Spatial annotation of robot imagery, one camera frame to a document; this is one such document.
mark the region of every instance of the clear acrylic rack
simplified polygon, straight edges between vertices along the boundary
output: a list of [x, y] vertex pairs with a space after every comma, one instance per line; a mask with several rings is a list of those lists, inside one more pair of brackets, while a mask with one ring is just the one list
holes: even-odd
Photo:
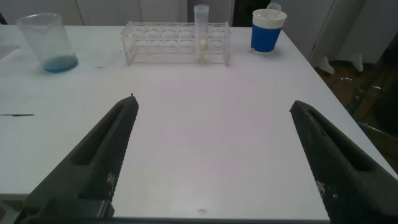
[[225, 23], [209, 23], [205, 58], [196, 55], [194, 23], [129, 22], [121, 32], [127, 64], [222, 63], [228, 66], [231, 32]]

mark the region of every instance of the white cap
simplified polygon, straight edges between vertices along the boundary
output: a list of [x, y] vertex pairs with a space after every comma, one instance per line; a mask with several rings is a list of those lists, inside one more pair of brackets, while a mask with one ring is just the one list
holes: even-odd
[[266, 19], [265, 15], [268, 10], [274, 9], [257, 9], [253, 12], [253, 24], [266, 29], [278, 29], [284, 26], [287, 18], [286, 13], [280, 12], [277, 19]]

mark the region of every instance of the test tube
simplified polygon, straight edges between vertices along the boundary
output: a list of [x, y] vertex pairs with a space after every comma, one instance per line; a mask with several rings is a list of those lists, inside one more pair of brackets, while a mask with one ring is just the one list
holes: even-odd
[[203, 59], [207, 51], [209, 6], [199, 4], [193, 8], [193, 11], [195, 13], [196, 53], [199, 59]]

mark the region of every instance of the white cabinet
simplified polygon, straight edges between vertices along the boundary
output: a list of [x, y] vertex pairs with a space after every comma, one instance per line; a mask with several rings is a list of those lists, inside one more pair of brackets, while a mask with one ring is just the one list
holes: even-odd
[[186, 22], [187, 0], [76, 0], [87, 26], [133, 22]]
[[83, 25], [75, 0], [0, 0], [0, 12], [8, 24], [24, 16], [54, 12], [65, 25]]
[[142, 22], [140, 0], [76, 0], [86, 26], [125, 26]]

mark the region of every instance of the white wall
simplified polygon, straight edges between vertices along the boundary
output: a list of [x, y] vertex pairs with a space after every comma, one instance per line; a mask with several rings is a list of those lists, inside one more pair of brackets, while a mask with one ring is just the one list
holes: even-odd
[[312, 48], [334, 0], [273, 0], [287, 14], [282, 28], [304, 57], [309, 60]]
[[235, 0], [188, 0], [188, 22], [194, 22], [193, 7], [197, 4], [209, 6], [209, 22], [232, 22]]
[[398, 32], [398, 1], [368, 0], [350, 30], [337, 59], [363, 54], [363, 62], [376, 63]]
[[140, 0], [76, 0], [76, 2], [86, 26], [125, 26], [129, 21], [142, 22]]
[[83, 25], [75, 0], [0, 0], [0, 12], [8, 24], [24, 16], [54, 12], [65, 25]]

